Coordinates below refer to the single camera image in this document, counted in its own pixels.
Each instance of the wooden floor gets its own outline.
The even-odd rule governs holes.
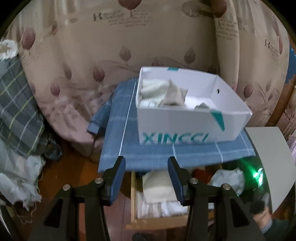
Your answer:
[[[54,198],[58,190],[64,184],[70,184],[73,187],[88,184],[90,181],[98,177],[98,163],[93,162],[90,158],[80,155],[75,149],[63,142],[63,158],[59,162],[49,161],[43,168],[43,175],[39,178],[38,186],[42,195],[41,203],[37,203],[37,209],[31,217],[30,212],[23,211],[21,218],[15,217],[15,223],[24,237],[28,238],[32,231],[32,227],[38,222],[38,218],[46,209],[50,201]],[[121,190],[128,196],[131,184],[127,180],[123,182]],[[113,206],[105,207],[106,221],[110,238],[112,241],[130,241],[134,231],[125,229],[126,224],[131,222],[131,202],[130,198],[124,196],[121,192]],[[273,214],[274,218],[290,219],[293,210],[294,200],[287,197],[278,210]],[[79,210],[79,230],[80,240],[85,241],[85,224],[84,224],[84,205],[80,205]],[[174,229],[167,232],[166,230],[150,232],[154,234],[156,240],[173,240],[181,241],[184,229]]]

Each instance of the striped cloth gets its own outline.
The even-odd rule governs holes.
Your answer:
[[[48,138],[43,116],[24,74],[18,56],[0,61],[0,137],[22,156],[38,154]]]
[[[100,127],[106,127],[107,123],[99,172],[113,167],[120,155],[126,159],[126,170],[134,171],[167,169],[170,156],[175,156],[181,167],[211,165],[255,156],[245,131],[231,142],[140,145],[136,89],[137,79],[120,83],[110,100],[92,118],[89,131],[93,134],[96,134]]]

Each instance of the blue plaid cloth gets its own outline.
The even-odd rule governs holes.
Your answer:
[[[89,132],[93,134],[100,127],[107,127],[99,172],[113,167],[119,155],[126,159],[126,170],[133,171],[167,169],[170,156],[175,156],[181,167],[211,165],[255,156],[245,131],[232,142],[140,145],[135,104],[137,82],[138,79],[131,79],[120,83],[110,100],[90,122]]]

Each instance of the metal screw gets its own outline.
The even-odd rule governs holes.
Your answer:
[[[63,190],[64,191],[68,191],[70,188],[71,188],[71,186],[69,184],[63,185]]]
[[[196,178],[190,178],[190,182],[192,183],[192,184],[197,184],[198,183],[198,180],[196,179]]]
[[[222,187],[225,189],[225,190],[229,190],[231,188],[231,186],[228,184],[228,183],[224,183],[222,185]]]
[[[101,184],[104,180],[101,177],[98,177],[94,180],[95,183]]]

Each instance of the wooden drawer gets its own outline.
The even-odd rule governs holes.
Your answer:
[[[188,215],[164,218],[137,218],[136,200],[137,181],[135,172],[131,173],[131,224],[126,225],[130,230],[158,230],[184,227],[187,224]],[[209,220],[213,220],[214,212],[209,211]]]

